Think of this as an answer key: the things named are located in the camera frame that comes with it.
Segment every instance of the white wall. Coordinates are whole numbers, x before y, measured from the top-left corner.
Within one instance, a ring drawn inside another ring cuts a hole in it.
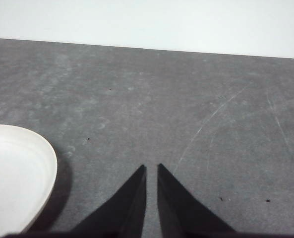
[[[0,0],[0,38],[294,58],[294,0]]]

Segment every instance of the floor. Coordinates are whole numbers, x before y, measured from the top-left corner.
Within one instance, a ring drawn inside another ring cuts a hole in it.
[[[145,164],[160,237],[163,163],[234,229],[294,234],[294,59],[0,39],[0,124],[57,153],[32,231],[70,230]]]

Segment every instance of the black object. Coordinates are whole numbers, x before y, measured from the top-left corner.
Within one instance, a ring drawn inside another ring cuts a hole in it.
[[[166,169],[158,165],[158,210],[163,238],[291,238],[236,233],[197,201]]]
[[[146,167],[140,166],[101,207],[69,233],[25,233],[6,238],[140,238],[146,210]]]
[[[146,167],[140,166],[101,207],[69,233],[25,233],[6,238],[140,238],[146,209]],[[237,233],[158,165],[158,209],[163,238],[294,238]]]

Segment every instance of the paper plate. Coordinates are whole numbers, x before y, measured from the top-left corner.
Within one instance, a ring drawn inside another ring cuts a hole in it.
[[[0,236],[27,230],[46,204],[57,157],[42,136],[0,125]]]

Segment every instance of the white plate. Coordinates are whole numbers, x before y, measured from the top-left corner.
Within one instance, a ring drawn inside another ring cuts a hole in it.
[[[57,157],[45,138],[0,125],[0,236],[20,233],[33,224],[56,176]]]

